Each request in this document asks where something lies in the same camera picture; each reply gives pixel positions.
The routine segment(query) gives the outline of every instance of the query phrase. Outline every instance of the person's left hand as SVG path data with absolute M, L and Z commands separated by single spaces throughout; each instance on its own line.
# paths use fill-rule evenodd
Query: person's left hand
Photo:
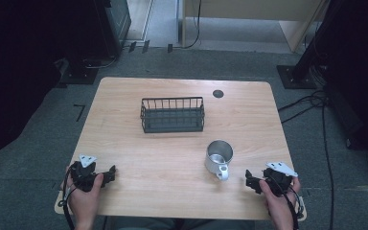
M 80 189 L 76 189 L 68 197 L 68 204 L 76 218 L 75 229 L 92 229 L 95 216 L 98 212 L 100 203 L 100 190 L 103 184 L 104 175 L 99 173 L 95 177 L 94 185 L 90 192 L 86 193 Z M 71 176 L 68 177 L 67 186 L 71 185 L 71 191 L 75 189 Z

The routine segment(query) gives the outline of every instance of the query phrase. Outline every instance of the wire basket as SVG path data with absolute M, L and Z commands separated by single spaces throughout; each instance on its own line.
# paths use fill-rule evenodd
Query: wire basket
M 140 117 L 145 133 L 202 131 L 204 101 L 202 97 L 144 98 Z

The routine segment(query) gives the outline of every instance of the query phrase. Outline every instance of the floor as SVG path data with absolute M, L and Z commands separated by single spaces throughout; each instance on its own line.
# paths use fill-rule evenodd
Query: floor
M 181 8 L 173 0 L 127 0 L 132 25 L 127 41 L 149 40 L 150 47 L 181 47 Z M 200 18 L 197 42 L 196 18 L 187 18 L 187 45 L 192 49 L 291 54 L 278 21 L 250 19 Z M 314 23 L 295 53 L 302 54 L 312 39 Z

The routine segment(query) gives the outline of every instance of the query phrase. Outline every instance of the person's right hand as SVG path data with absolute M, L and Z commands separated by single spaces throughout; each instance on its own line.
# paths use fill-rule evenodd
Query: person's right hand
M 297 177 L 293 177 L 292 179 L 293 185 L 291 185 L 292 189 L 295 193 L 298 193 L 301 189 L 300 181 Z M 266 208 L 270 212 L 271 220 L 274 224 L 274 227 L 277 230 L 292 230 L 293 229 L 293 219 L 291 211 L 288 208 L 287 200 L 281 195 L 277 197 L 274 195 L 268 184 L 264 180 L 260 180 L 259 184 L 262 188 L 266 199 Z M 295 194 L 293 191 L 288 191 L 286 194 L 288 196 L 289 201 L 295 206 Z

